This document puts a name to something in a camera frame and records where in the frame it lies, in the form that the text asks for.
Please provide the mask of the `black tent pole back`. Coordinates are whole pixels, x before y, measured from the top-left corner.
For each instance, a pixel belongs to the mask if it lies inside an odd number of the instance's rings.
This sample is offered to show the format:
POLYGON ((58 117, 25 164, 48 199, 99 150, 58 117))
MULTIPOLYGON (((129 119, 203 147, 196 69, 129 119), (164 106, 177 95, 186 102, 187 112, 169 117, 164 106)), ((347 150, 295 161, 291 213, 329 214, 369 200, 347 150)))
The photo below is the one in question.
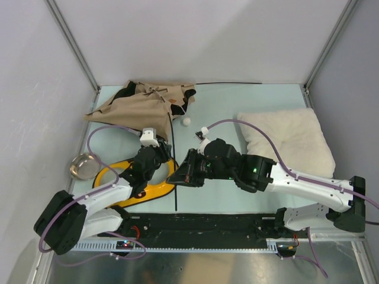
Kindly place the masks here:
POLYGON ((217 85, 217 84, 237 84, 237 85, 262 85, 260 82, 200 82, 196 85, 217 85))

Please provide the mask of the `black tent pole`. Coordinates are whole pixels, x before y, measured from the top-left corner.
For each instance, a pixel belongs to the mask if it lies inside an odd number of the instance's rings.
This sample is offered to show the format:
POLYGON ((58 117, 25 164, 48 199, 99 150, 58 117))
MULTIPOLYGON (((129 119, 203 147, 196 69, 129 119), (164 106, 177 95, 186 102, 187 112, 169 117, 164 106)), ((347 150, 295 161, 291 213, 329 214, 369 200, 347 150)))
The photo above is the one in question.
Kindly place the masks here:
MULTIPOLYGON (((172 142, 172 159, 174 161, 174 171, 176 170, 176 149, 175 149, 175 134, 174 134, 174 128, 173 128, 173 122, 172 118, 169 112, 169 109, 167 110, 168 118, 169 118, 169 125, 171 129, 171 142, 172 142)), ((175 212, 178 210, 178 195, 177 195, 177 186, 174 185, 174 204, 175 204, 175 212)))
POLYGON ((196 85, 217 85, 217 84, 237 84, 237 85, 262 85, 260 82, 200 82, 196 85))

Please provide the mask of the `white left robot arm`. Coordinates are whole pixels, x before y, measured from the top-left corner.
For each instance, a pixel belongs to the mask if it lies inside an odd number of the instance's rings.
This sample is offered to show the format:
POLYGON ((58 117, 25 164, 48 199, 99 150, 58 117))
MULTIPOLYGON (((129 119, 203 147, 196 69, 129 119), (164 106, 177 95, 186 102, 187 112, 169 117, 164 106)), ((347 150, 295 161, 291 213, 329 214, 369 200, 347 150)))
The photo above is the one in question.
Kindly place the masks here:
POLYGON ((82 196, 62 190, 55 193, 34 224, 40 242, 58 255, 70 251, 80 240, 93 235, 115 232, 127 235, 131 230, 128 213, 118 206, 121 201, 140 197, 155 171, 171 161, 171 145, 142 146, 131 165, 116 174, 113 181, 82 196))

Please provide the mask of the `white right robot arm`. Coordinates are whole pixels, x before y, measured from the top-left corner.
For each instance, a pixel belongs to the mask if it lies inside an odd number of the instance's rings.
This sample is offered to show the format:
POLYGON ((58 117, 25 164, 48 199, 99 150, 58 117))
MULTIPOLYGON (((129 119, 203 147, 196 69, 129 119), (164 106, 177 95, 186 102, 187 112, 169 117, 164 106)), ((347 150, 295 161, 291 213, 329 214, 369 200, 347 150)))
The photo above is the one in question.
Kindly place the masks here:
POLYGON ((288 237, 304 228, 333 225, 350 233, 365 230, 365 180, 325 179, 295 172, 272 159, 239 153, 222 139, 202 143, 189 149, 179 166, 167 178, 176 186, 199 188, 206 179, 232 180, 249 193, 276 192, 313 201, 299 208, 280 208, 273 223, 275 233, 288 237))

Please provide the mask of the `beige fabric pet tent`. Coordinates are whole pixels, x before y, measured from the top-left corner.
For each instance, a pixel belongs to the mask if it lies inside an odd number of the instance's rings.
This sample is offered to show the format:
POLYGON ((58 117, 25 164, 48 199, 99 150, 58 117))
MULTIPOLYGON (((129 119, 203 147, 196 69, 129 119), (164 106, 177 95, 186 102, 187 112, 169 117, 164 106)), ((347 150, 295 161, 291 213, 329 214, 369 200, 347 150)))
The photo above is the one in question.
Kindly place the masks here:
POLYGON ((167 141, 170 121, 185 115, 195 94, 191 83, 130 80, 84 119, 139 131, 154 128, 156 135, 167 141))

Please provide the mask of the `black tent pole front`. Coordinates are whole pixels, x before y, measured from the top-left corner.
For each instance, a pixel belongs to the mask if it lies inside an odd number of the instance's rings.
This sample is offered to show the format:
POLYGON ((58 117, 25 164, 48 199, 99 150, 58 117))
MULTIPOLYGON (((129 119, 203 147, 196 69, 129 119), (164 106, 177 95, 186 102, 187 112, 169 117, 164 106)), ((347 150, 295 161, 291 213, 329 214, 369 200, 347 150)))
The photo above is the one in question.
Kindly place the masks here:
MULTIPOLYGON (((172 142, 172 159, 174 161, 174 171, 176 170, 176 149, 175 149, 175 134, 174 134, 174 128, 173 128, 173 122, 172 118, 169 112, 169 109, 167 110, 168 118, 169 118, 169 125, 171 129, 171 142, 172 142)), ((178 195, 177 195, 177 186, 174 185, 174 204, 175 204, 175 212, 178 210, 178 195)))

